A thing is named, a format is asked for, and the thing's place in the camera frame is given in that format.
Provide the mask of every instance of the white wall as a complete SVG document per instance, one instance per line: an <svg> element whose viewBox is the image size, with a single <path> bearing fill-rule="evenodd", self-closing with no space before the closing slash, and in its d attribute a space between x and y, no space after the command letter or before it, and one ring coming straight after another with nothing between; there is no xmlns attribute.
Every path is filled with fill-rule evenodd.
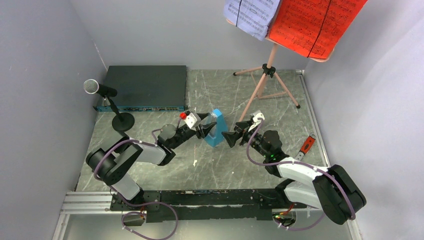
<svg viewBox="0 0 424 240"><path fill-rule="evenodd" d="M424 3L368 1L305 80L332 164L367 198L364 239L424 235Z"/></svg>
<svg viewBox="0 0 424 240"><path fill-rule="evenodd" d="M71 0L109 65L246 69L266 63L272 43L226 22L224 0ZM281 47L278 69L308 59Z"/></svg>
<svg viewBox="0 0 424 240"><path fill-rule="evenodd" d="M68 0L0 6L0 239L48 240L93 132L105 68Z"/></svg>

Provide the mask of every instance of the paper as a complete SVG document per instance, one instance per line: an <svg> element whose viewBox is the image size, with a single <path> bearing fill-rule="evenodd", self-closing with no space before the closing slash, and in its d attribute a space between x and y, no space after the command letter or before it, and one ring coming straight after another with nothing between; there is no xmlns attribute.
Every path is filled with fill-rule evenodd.
<svg viewBox="0 0 424 240"><path fill-rule="evenodd" d="M283 0L269 38L296 53L327 59L367 0Z"/></svg>
<svg viewBox="0 0 424 240"><path fill-rule="evenodd" d="M224 16L241 30L262 41L279 3L280 0L225 0Z"/></svg>

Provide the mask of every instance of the black microphone stand base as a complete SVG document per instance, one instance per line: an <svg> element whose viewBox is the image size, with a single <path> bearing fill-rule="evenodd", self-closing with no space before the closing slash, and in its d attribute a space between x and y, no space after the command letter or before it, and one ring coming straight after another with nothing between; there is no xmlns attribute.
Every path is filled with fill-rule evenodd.
<svg viewBox="0 0 424 240"><path fill-rule="evenodd" d="M126 132L134 126L134 116L128 112L121 112L112 119L112 127L115 131Z"/></svg>

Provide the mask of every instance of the red cap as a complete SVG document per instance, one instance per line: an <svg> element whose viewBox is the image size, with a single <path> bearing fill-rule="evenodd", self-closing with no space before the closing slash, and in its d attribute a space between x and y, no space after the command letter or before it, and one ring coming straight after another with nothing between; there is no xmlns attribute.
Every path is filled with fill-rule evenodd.
<svg viewBox="0 0 424 240"><path fill-rule="evenodd" d="M186 119L187 118L187 114L185 113L185 112L182 112L180 115L179 115L179 117L181 118L181 119Z"/></svg>

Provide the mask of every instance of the red-handled tool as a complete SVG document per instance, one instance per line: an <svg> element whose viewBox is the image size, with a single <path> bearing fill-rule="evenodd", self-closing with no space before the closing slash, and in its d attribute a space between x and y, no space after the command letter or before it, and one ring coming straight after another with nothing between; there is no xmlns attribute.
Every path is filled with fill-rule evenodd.
<svg viewBox="0 0 424 240"><path fill-rule="evenodd" d="M316 138L317 136L315 136L315 134L313 133L309 135L306 141L303 143L303 146L300 148L299 153L294 159L300 161L304 157L304 155L309 151L309 149L311 149L312 145L315 143Z"/></svg>

